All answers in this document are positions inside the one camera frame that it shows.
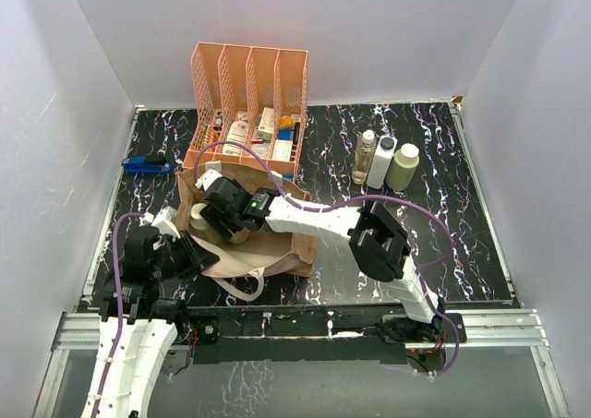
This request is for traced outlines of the brown canvas tote bag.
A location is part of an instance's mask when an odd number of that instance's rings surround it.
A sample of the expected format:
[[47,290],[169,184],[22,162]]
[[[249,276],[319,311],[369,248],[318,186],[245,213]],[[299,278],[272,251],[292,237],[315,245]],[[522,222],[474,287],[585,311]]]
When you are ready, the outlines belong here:
[[176,174],[180,205],[175,227],[185,231],[197,244],[218,256],[216,264],[202,272],[206,279],[216,282],[235,299],[253,302],[263,293],[265,280],[280,274],[309,277],[316,254],[317,239],[301,233],[275,233],[268,227],[250,233],[239,244],[211,243],[199,236],[190,225],[194,205],[205,201],[204,193],[195,186],[195,178],[206,172],[219,172],[235,179],[252,194],[261,187],[275,187],[268,174],[238,163],[218,162],[200,165]]

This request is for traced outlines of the clear bottle amber liquid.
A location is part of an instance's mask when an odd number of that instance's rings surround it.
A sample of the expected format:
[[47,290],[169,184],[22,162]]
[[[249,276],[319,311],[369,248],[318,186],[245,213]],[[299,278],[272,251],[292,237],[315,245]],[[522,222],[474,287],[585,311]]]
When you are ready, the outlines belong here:
[[370,129],[364,131],[357,141],[356,155],[352,169],[352,179],[357,185],[362,185],[368,177],[376,144],[376,135]]

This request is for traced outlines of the white bottle dark grey cap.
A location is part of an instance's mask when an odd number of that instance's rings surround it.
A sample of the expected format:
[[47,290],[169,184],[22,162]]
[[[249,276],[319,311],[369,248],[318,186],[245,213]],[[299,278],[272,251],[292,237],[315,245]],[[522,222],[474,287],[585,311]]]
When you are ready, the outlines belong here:
[[397,140],[384,135],[377,143],[366,184],[369,188],[381,189],[396,151]]

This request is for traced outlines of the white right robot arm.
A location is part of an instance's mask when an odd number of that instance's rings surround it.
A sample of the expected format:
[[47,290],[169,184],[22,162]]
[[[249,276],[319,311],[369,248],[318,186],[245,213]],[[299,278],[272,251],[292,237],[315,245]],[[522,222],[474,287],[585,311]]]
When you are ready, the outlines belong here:
[[407,233],[378,201],[333,209],[296,199],[277,188],[249,193],[236,180],[214,170],[196,183],[207,203],[204,217],[224,237],[267,226],[275,233],[298,233],[347,246],[358,270],[375,281],[392,284],[394,298],[411,319],[421,340],[435,340],[445,328],[437,294],[421,281]]

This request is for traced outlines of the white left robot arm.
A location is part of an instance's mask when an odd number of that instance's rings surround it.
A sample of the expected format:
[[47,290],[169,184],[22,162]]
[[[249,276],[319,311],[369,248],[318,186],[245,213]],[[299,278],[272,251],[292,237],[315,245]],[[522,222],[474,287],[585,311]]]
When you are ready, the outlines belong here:
[[213,246],[186,232],[178,236],[139,227],[116,257],[100,302],[99,349],[84,417],[144,417],[164,359],[175,343],[190,352],[219,339],[213,317],[191,319],[182,300],[163,298],[160,285],[191,279],[221,260]]

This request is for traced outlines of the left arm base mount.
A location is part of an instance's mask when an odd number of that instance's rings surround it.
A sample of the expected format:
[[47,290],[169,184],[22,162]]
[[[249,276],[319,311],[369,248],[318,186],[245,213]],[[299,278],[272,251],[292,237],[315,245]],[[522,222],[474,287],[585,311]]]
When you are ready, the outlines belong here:
[[220,339],[220,320],[217,316],[187,316],[175,325],[177,338],[174,344],[188,347],[214,345]]

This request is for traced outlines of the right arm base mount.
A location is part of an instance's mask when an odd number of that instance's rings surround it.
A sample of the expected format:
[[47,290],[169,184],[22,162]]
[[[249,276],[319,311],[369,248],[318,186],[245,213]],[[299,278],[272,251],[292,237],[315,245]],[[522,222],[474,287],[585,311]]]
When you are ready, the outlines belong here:
[[442,351],[445,344],[455,345],[467,340],[461,316],[449,316],[453,325],[434,316],[430,323],[423,323],[407,316],[384,315],[375,327],[378,335],[388,343],[403,343],[418,349],[423,346],[427,353]]

